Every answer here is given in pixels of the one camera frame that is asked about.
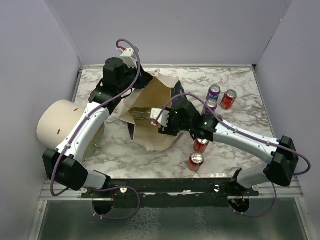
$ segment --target soda can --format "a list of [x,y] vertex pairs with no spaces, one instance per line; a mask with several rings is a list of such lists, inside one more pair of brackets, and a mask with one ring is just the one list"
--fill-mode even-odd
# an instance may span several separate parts
[[230,109],[236,99],[237,99],[237,93],[235,90],[226,91],[220,104],[221,108],[223,108],[224,110]]
[[188,163],[188,168],[196,172],[202,164],[204,164],[205,158],[200,152],[191,153]]
[[207,139],[199,139],[194,140],[193,150],[198,153],[204,153],[207,146],[209,145],[209,141]]
[[214,99],[218,101],[220,93],[221,93],[220,87],[217,84],[214,84],[211,87],[209,87],[208,94],[206,95],[205,100]]
[[[218,107],[218,103],[216,100],[209,98],[205,103],[209,106],[209,108],[214,113],[216,112],[216,109]],[[201,115],[205,115],[205,114],[211,114],[211,112],[205,106],[203,106]]]

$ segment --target brown paper bag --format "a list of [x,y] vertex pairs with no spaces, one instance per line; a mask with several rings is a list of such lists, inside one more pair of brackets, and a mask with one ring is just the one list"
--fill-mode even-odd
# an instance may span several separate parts
[[158,133],[158,126],[153,126],[151,120],[134,120],[130,113],[132,108],[161,109],[169,99],[184,93],[178,77],[172,78],[159,73],[160,70],[149,72],[153,76],[145,89],[134,89],[118,107],[119,120],[127,123],[130,138],[133,142],[144,146],[147,151],[163,151],[168,149],[178,136]]

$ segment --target glass panel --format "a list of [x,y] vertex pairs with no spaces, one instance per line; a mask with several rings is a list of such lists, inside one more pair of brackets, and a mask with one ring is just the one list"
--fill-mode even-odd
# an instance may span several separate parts
[[[267,210],[273,199],[251,200],[248,213]],[[117,209],[125,216],[131,209]],[[281,198],[272,213],[248,218],[230,208],[142,208],[131,219],[93,216],[90,201],[49,201],[41,240],[306,240],[294,198]]]

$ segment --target purple soda can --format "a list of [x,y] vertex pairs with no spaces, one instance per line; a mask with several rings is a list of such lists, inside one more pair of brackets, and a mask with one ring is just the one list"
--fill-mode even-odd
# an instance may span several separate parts
[[[216,112],[216,109],[217,109],[217,106],[218,106],[216,100],[209,98],[205,103],[209,106],[209,108],[213,112]],[[211,112],[205,106],[203,106],[201,115],[205,115],[205,114],[211,114]]]
[[209,91],[208,91],[208,94],[206,95],[205,100],[214,99],[218,101],[220,93],[221,93],[220,87],[217,84],[214,84],[209,88]]

